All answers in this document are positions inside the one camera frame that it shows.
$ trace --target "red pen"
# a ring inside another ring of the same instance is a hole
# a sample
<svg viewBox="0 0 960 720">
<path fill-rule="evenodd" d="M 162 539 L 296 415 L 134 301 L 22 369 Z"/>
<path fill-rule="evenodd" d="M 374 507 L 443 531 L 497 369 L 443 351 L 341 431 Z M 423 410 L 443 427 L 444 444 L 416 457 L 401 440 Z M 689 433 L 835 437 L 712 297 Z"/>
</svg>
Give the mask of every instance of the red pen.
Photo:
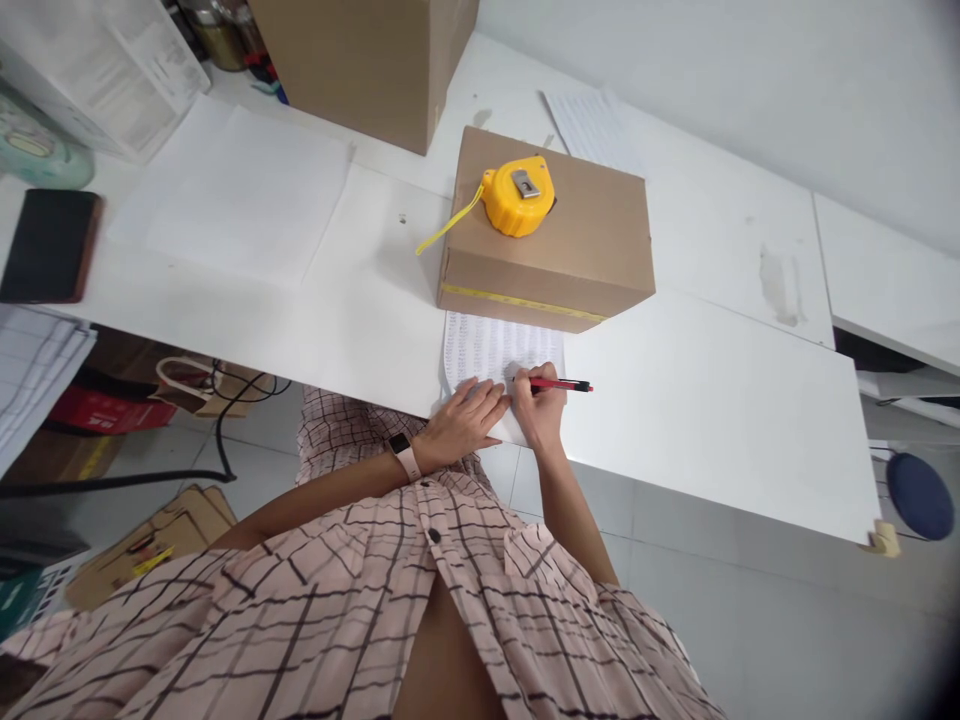
<svg viewBox="0 0 960 720">
<path fill-rule="evenodd" d="M 593 392 L 593 386 L 586 380 L 546 380 L 544 378 L 530 378 L 532 387 L 555 387 L 559 390 L 577 390 L 578 392 Z"/>
</svg>

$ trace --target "plaid dress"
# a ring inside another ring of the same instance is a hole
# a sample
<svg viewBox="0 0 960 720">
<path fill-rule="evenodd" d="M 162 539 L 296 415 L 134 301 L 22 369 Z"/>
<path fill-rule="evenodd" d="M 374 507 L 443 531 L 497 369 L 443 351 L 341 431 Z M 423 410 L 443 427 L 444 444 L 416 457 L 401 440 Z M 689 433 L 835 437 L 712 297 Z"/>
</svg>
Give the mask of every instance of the plaid dress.
<svg viewBox="0 0 960 720">
<path fill-rule="evenodd" d="M 423 424 L 307 389 L 297 482 Z M 4 650 L 49 671 L 7 717 L 388 717 L 433 583 L 508 718 L 723 717 L 660 615 L 525 525 L 476 456 L 252 550 L 180 558 L 91 613 L 23 631 Z"/>
</svg>

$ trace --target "woman's left hand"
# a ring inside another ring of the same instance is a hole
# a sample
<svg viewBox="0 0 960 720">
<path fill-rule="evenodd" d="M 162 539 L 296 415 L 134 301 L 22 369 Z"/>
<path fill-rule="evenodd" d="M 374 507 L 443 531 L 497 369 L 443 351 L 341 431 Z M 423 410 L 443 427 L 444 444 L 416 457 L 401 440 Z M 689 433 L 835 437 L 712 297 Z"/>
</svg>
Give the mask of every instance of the woman's left hand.
<svg viewBox="0 0 960 720">
<path fill-rule="evenodd" d="M 478 385 L 477 378 L 457 388 L 410 442 L 420 472 L 428 475 L 480 448 L 499 445 L 500 441 L 488 438 L 487 433 L 510 407 L 511 398 L 503 390 L 502 383 L 494 385 L 493 380 L 485 380 Z"/>
</svg>

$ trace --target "paper bag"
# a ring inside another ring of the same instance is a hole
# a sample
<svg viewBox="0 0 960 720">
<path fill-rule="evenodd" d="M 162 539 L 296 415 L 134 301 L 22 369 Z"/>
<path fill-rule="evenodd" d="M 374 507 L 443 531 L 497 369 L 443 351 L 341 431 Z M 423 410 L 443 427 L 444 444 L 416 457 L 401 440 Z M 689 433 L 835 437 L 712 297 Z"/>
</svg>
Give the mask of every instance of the paper bag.
<svg viewBox="0 0 960 720">
<path fill-rule="evenodd" d="M 180 358 L 165 358 L 158 363 L 162 370 L 160 387 L 151 395 L 151 399 L 162 400 L 186 410 L 199 418 L 216 418 L 230 403 L 230 399 L 241 392 L 240 400 L 227 411 L 228 418 L 243 418 L 250 411 L 250 401 L 263 397 L 258 387 L 268 389 L 273 383 L 272 375 L 264 375 L 254 385 L 244 391 L 247 383 L 260 374 L 242 365 L 220 362 L 219 372 L 214 374 L 213 361 L 205 355 L 186 353 Z"/>
</svg>

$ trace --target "blue stool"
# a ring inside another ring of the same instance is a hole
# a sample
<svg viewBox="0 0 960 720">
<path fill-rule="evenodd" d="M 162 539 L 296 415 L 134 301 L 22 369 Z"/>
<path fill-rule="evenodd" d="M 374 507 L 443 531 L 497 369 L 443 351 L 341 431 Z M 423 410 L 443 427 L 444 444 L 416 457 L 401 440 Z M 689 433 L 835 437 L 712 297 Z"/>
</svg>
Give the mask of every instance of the blue stool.
<svg viewBox="0 0 960 720">
<path fill-rule="evenodd" d="M 924 540 L 943 540 L 953 532 L 954 507 L 943 478 L 910 453 L 895 453 L 887 463 L 887 488 L 897 513 Z"/>
</svg>

